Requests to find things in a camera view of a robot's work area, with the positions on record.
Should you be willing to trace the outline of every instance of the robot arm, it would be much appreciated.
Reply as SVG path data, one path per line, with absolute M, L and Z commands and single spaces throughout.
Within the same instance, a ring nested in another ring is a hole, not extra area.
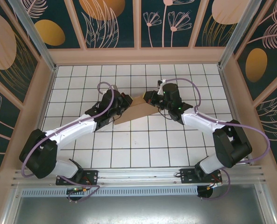
M 59 150 L 61 150 L 69 142 L 79 138 L 82 135 L 93 133 L 106 126 L 115 115 L 122 115 L 123 112 L 130 107 L 133 101 L 129 95 L 125 95 L 124 93 L 119 93 L 117 90 L 114 90 L 114 101 L 106 113 L 94 119 L 81 121 L 103 112 L 108 107 L 111 98 L 112 92 L 107 90 L 103 94 L 101 102 L 97 102 L 91 109 L 87 110 L 82 116 L 75 120 L 78 121 L 77 125 L 68 127 L 60 133 L 55 134 L 33 152 L 26 165 L 37 178 L 44 178 L 49 174 L 54 174 L 65 176 L 74 182 L 79 182 L 79 180 L 83 177 L 83 169 L 81 166 L 72 159 L 66 160 L 60 158 L 57 154 Z M 30 150 L 40 140 L 56 133 L 57 130 L 69 126 L 75 121 L 46 132 L 42 132 L 40 129 L 34 130 L 30 134 L 19 156 L 20 161 L 25 161 Z
M 205 134 L 213 135 L 216 154 L 204 158 L 195 165 L 195 173 L 200 180 L 217 169 L 231 168 L 252 152 L 252 147 L 241 127 L 218 124 L 217 119 L 195 112 L 192 105 L 182 102 L 176 84 L 165 84 L 159 80 L 158 85 L 160 86 L 158 92 L 147 91 L 144 94 L 143 98 L 148 104 L 161 110 L 168 110 L 170 117 L 182 125 L 192 126 Z M 229 123 L 239 124 L 236 120 Z

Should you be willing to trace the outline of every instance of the brown cardboard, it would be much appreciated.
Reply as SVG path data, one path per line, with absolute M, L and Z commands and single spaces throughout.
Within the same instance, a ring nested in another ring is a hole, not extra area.
M 121 118 L 119 115 L 116 115 L 114 119 L 115 125 L 142 118 L 154 113 L 158 113 L 158 108 L 147 104 L 146 101 L 143 99 L 143 96 L 133 98 L 133 102 L 131 106 L 122 114 Z

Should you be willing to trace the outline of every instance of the white tile floor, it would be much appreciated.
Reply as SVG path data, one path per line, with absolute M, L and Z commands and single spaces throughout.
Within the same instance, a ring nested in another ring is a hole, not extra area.
M 215 64 L 61 66 L 43 130 L 74 120 L 101 100 L 96 89 L 100 81 L 116 84 L 120 92 L 136 97 L 155 90 L 158 79 L 176 77 L 188 78 L 199 86 L 202 112 L 232 119 Z M 181 98 L 195 106 L 198 97 L 191 84 L 175 83 Z M 71 142 L 59 154 L 73 158 L 83 168 L 138 168 L 193 166 L 214 151 L 212 136 L 155 114 L 116 126 L 111 123 Z

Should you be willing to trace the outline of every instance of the mounting plate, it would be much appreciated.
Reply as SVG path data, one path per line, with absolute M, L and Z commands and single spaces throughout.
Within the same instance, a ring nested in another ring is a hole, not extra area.
M 91 185 L 96 185 L 97 181 L 98 181 L 98 171 L 97 170 L 84 170 L 83 171 L 83 177 L 81 178 L 79 183 L 89 185 L 87 183 L 87 179 L 91 183 Z M 64 179 L 62 179 L 59 176 L 57 176 L 55 184 L 57 186 L 71 186 L 71 185 L 74 185 L 74 184 L 71 184 L 71 183 L 65 181 Z
M 194 168 L 191 169 L 180 169 L 180 177 L 182 183 L 208 183 L 208 185 L 216 180 L 216 177 L 220 182 L 222 182 L 221 173 L 219 170 L 215 170 L 211 174 L 204 177 L 204 180 L 200 181 L 194 172 Z

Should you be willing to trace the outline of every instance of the ventilation grill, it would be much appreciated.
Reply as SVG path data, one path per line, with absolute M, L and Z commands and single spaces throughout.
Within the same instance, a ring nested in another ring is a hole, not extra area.
M 24 189 L 22 197 L 67 197 L 67 189 Z M 86 192 L 77 192 L 71 195 L 85 196 L 93 189 Z M 100 188 L 92 196 L 163 196 L 163 195 L 197 195 L 197 186 L 185 187 L 134 187 L 134 188 Z

